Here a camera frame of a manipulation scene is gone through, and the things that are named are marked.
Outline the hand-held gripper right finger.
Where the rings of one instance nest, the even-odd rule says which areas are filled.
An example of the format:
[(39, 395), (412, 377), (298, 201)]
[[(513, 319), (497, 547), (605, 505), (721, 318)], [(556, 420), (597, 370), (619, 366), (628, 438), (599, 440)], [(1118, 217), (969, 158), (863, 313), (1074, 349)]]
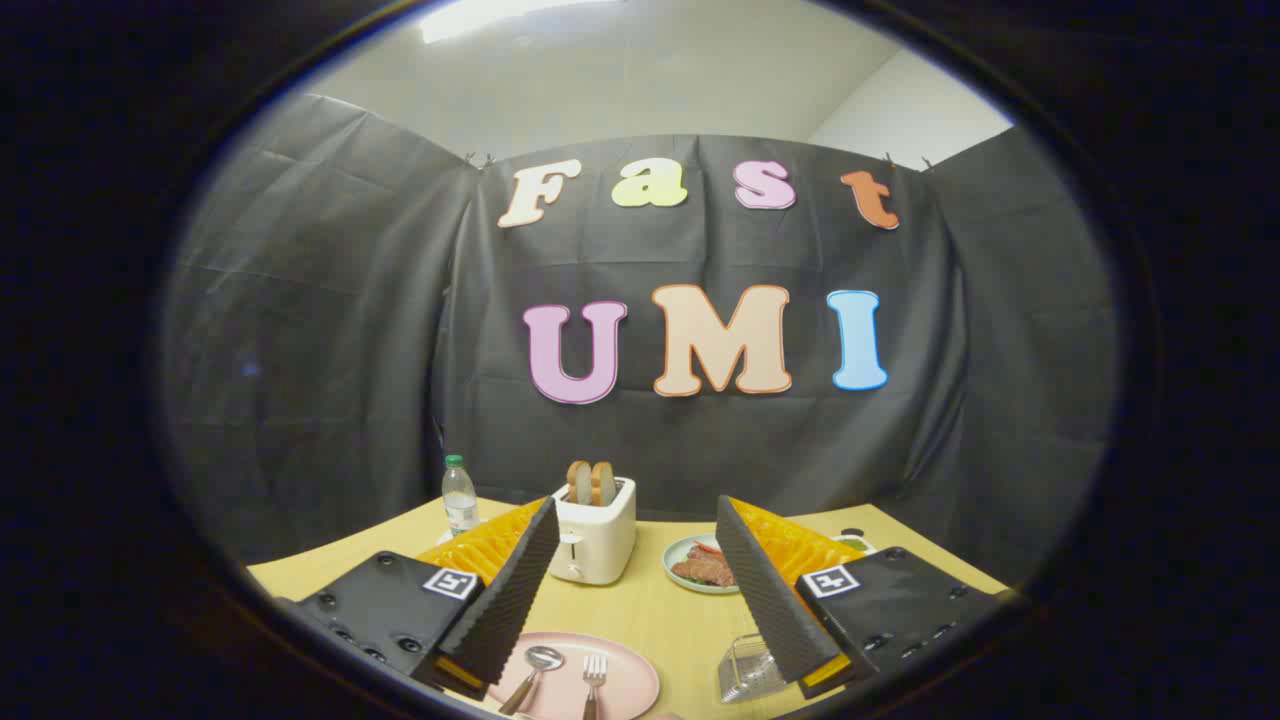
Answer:
[(728, 496), (718, 500), (716, 538), (781, 678), (806, 698), (887, 685), (1018, 600), (904, 547), (861, 553)]

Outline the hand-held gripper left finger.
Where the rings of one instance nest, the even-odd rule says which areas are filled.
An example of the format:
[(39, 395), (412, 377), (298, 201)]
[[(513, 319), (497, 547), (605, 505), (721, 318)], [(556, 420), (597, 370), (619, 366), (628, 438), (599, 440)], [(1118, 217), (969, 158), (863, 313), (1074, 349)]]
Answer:
[(535, 500), (419, 557), (383, 550), (280, 609), (353, 656), (481, 700), (502, 679), (561, 543)]

